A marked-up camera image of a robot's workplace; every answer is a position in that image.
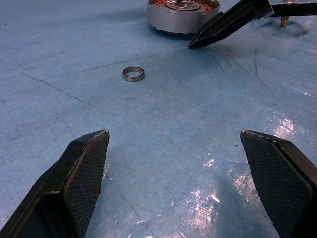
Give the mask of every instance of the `metal ring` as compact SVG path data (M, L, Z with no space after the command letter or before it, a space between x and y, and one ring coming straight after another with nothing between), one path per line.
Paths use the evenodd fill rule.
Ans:
M140 75L136 76L136 77L131 77L128 75L128 73L131 73L131 72L137 72L137 73L140 73ZM136 67L136 66L127 67L123 70L122 77L123 77L123 79L125 79L129 82L139 82L145 78L145 71L144 71L144 69L142 69L140 67Z

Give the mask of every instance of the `brushless motor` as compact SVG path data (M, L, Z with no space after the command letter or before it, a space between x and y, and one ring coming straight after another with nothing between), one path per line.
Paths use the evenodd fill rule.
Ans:
M174 34L196 34L219 11L217 0L147 0L148 23Z

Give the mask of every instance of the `blue surface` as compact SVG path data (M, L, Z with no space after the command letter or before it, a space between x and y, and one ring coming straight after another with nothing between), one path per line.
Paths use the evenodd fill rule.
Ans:
M239 133L286 138L317 164L316 18L190 50L149 27L145 5L0 2L0 227L71 140L106 128L87 238L277 238ZM132 65L143 81L122 79Z

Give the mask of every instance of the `copper winding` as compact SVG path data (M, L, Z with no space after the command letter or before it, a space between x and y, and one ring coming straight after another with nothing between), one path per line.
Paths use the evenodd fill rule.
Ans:
M167 2L167 1L170 1L170 0L160 0L160 1L157 1L157 2L154 4L154 6L160 7L164 2ZM193 2L196 2L196 3L198 3L199 5L203 6L203 7L206 9L206 11L211 11L211 10L212 10L212 8L211 8L209 5L205 4L205 3L202 3L202 2L199 2L199 1L193 1Z

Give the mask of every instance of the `textured rubber pad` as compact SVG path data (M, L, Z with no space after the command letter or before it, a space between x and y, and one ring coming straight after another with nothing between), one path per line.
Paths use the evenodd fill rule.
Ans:
M317 237L315 166L291 142L242 131L256 190L281 238Z
M72 141L44 172L0 238L83 238L100 193L109 132Z

